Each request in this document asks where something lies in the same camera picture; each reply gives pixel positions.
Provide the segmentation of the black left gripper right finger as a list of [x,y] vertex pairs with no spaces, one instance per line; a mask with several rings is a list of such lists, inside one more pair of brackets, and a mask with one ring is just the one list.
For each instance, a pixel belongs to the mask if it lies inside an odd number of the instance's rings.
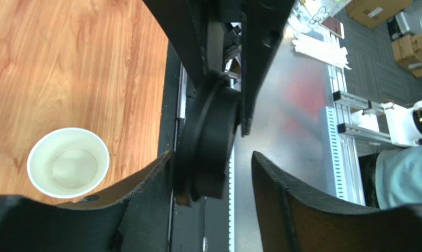
[[422,251],[422,204],[386,210],[353,204],[257,151],[251,170],[264,251]]

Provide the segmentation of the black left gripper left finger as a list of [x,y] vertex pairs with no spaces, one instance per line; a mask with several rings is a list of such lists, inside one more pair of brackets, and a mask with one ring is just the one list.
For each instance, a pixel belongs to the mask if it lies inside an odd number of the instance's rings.
[[0,251],[167,251],[173,160],[167,151],[76,203],[0,195]]

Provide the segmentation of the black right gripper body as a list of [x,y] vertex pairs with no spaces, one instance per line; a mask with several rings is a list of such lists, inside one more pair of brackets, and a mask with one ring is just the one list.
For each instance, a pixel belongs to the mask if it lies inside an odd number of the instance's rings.
[[294,1],[147,0],[195,87],[241,49],[241,134],[250,133],[258,92]]

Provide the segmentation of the paper coffee cup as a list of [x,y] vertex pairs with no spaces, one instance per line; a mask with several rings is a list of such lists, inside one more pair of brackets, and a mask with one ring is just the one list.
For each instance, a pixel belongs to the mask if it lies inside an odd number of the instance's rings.
[[45,195],[71,199],[94,190],[110,167],[104,141],[82,128],[62,128],[46,134],[32,147],[27,175]]

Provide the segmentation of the black plastic cup lid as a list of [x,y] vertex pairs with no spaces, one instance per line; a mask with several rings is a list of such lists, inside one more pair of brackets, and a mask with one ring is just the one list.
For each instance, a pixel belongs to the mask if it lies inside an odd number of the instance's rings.
[[240,92],[211,70],[190,106],[175,155],[173,190],[178,205],[201,197],[221,199],[238,119]]

